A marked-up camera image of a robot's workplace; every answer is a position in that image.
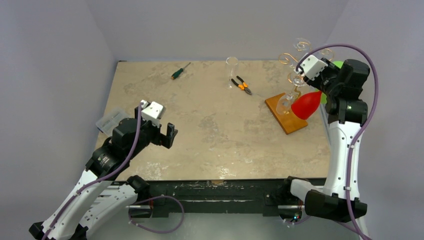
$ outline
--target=marble tabletop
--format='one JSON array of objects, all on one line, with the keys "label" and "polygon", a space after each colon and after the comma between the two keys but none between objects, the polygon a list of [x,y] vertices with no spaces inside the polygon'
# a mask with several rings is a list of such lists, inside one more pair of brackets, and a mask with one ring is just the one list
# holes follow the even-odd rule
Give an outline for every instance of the marble tabletop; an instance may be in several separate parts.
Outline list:
[{"label": "marble tabletop", "polygon": [[[253,95],[226,89],[224,61],[119,62],[105,108],[121,107],[130,116],[140,100],[166,107],[168,122],[178,129],[171,149],[150,144],[130,162],[118,180],[139,175],[145,180],[322,178],[328,173],[330,149],[319,111],[308,126],[286,135],[265,99],[287,92],[290,69],[279,61],[240,61],[238,75]],[[99,133],[96,147],[106,139]]]}]

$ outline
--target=wooden stand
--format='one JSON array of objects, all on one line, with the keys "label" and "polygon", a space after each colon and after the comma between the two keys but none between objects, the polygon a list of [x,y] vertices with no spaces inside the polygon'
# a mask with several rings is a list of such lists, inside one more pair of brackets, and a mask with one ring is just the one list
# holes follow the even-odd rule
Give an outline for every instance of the wooden stand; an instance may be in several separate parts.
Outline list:
[{"label": "wooden stand", "polygon": [[285,93],[278,94],[276,96],[270,97],[265,100],[265,104],[268,106],[269,110],[271,111],[272,115],[274,115],[275,119],[279,123],[279,125],[284,130],[285,134],[291,134],[296,132],[299,129],[302,129],[308,125],[308,122],[306,122],[303,119],[298,118],[293,112],[290,111],[288,114],[280,115],[277,113],[277,103],[280,100],[280,98]]}]

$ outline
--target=red balloon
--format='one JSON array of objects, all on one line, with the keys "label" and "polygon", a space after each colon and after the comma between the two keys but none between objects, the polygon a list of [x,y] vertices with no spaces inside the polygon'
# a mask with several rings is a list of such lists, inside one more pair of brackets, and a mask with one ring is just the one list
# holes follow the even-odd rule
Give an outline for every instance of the red balloon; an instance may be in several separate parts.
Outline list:
[{"label": "red balloon", "polygon": [[291,105],[294,115],[303,120],[308,119],[320,106],[321,94],[321,91],[315,91],[300,96]]}]

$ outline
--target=green object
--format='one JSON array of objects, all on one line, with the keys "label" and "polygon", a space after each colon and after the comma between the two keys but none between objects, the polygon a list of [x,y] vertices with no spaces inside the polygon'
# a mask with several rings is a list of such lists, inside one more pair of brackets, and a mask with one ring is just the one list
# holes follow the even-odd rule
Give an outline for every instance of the green object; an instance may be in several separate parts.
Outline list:
[{"label": "green object", "polygon": [[[342,68],[343,66],[343,62],[342,61],[334,61],[332,62],[334,65],[336,65],[336,67],[338,67],[339,69]],[[325,94],[321,94],[321,103],[322,104],[326,104],[327,103],[327,96]]]},{"label": "green object", "polygon": [[174,80],[174,79],[176,79],[176,78],[178,78],[178,76],[184,71],[184,69],[186,69],[187,68],[187,66],[188,65],[190,65],[191,64],[191,62],[189,62],[187,65],[185,65],[184,67],[182,67],[182,68],[180,68],[178,71],[176,71],[176,72],[174,72],[172,75],[171,75],[171,79],[172,80]]},{"label": "green object", "polygon": [[342,68],[343,62],[342,61],[334,61],[332,62],[334,65],[336,65],[339,69]]}]

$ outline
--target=plastic box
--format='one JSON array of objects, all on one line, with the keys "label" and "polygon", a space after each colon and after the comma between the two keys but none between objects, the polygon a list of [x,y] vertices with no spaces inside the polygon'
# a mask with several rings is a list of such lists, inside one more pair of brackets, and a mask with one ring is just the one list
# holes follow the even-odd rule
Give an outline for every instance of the plastic box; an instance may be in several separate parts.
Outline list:
[{"label": "plastic box", "polygon": [[114,128],[118,126],[121,120],[127,118],[130,118],[130,116],[122,108],[115,107],[112,111],[100,118],[95,125],[100,132],[106,134],[108,137],[112,137]]}]

